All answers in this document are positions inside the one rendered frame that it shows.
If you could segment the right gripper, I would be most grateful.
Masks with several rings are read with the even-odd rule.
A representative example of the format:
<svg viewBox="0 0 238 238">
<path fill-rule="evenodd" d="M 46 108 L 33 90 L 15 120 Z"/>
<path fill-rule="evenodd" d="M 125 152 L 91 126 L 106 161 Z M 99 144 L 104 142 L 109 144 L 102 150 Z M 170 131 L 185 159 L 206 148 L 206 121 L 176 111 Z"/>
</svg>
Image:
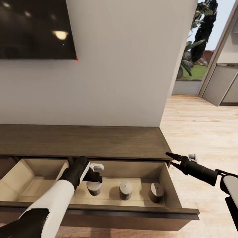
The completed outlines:
<svg viewBox="0 0 238 238">
<path fill-rule="evenodd" d="M 180 164 L 176 164 L 174 162 L 170 162 L 170 164 L 182 171 L 185 175 L 191 175 L 199 180 L 202 180 L 202 174 L 206 167 L 190 161 L 187 156 L 181 156 L 179 154 L 173 154 L 168 152 L 166 152 L 166 155 L 177 160 L 178 162 L 181 161 Z"/>
</svg>

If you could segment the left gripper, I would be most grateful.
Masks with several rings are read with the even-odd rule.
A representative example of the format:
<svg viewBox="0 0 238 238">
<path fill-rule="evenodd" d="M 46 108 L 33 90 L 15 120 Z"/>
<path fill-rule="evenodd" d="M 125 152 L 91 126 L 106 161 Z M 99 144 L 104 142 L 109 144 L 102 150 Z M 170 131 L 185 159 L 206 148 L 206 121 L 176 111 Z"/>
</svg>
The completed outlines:
<svg viewBox="0 0 238 238">
<path fill-rule="evenodd" d="M 84 177 L 82 181 L 91 181 L 91 182 L 101 182 L 102 183 L 102 176 L 100 176 L 99 172 L 93 172 L 91 169 L 91 174 L 88 177 Z"/>
</svg>

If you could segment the pillar candle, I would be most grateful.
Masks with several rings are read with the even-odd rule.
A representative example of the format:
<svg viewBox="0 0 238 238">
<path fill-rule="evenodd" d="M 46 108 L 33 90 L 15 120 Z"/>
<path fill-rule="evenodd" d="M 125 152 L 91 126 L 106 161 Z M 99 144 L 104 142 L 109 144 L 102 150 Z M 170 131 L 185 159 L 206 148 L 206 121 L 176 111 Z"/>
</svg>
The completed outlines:
<svg viewBox="0 0 238 238">
<path fill-rule="evenodd" d="M 87 188 L 92 196 L 97 196 L 101 193 L 103 186 L 102 183 L 99 181 L 98 182 L 87 181 Z"/>
<path fill-rule="evenodd" d="M 159 183 L 152 183 L 148 192 L 151 201 L 159 203 L 164 195 L 163 187 Z"/>
<path fill-rule="evenodd" d="M 132 185 L 129 181 L 123 181 L 119 187 L 120 197 L 123 200 L 129 200 L 132 195 Z"/>
</svg>

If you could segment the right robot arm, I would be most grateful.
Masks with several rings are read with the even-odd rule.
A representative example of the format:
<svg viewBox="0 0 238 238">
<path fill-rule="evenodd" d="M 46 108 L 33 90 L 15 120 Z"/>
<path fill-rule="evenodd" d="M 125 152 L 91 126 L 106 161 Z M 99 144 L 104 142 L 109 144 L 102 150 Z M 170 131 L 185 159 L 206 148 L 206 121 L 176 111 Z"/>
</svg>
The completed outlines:
<svg viewBox="0 0 238 238">
<path fill-rule="evenodd" d="M 181 161 L 180 164 L 176 164 L 174 162 L 170 162 L 170 164 L 182 171 L 185 175 L 191 175 L 212 185 L 213 187 L 216 185 L 218 175 L 222 176 L 220 188 L 223 192 L 230 195 L 225 198 L 225 200 L 238 231 L 238 175 L 221 171 L 219 169 L 215 169 L 214 171 L 199 165 L 196 154 L 189 154 L 189 158 L 187 156 L 181 156 L 179 154 L 168 152 L 166 152 L 166 155 L 177 160 L 178 162 Z"/>
</svg>

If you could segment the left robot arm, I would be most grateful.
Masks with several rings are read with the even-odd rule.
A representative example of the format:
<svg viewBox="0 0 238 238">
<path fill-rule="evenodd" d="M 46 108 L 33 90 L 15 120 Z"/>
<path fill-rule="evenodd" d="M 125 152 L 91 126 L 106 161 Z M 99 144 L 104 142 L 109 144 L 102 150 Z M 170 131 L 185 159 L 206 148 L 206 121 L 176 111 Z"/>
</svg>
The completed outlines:
<svg viewBox="0 0 238 238">
<path fill-rule="evenodd" d="M 90 165 L 86 157 L 77 158 L 18 220 L 0 227 L 0 238 L 55 238 L 77 186 L 82 181 L 102 183 L 102 176 L 94 170 L 104 170 L 104 166 Z"/>
</svg>

